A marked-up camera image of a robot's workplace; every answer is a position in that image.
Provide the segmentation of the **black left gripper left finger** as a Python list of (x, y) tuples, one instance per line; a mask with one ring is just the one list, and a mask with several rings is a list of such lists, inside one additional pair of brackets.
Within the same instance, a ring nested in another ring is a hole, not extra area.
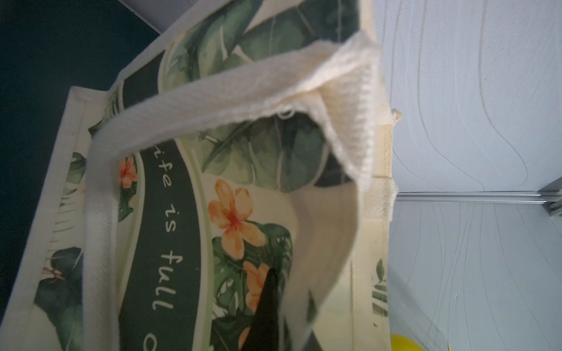
[(258, 308), (242, 351), (275, 351), (279, 347), (278, 274), (270, 269), (264, 282)]

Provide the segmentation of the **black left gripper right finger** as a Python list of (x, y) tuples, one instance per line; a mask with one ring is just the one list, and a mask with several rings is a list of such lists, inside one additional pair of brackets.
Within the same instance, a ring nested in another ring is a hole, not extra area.
[(312, 332), (305, 343), (303, 351), (323, 351), (322, 347), (320, 346), (316, 335)]

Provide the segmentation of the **cream canvas tote bag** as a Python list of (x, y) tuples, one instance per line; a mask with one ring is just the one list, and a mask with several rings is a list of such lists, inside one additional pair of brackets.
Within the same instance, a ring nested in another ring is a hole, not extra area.
[(73, 87), (3, 350), (390, 350), (397, 113), (371, 1), (200, 1)]

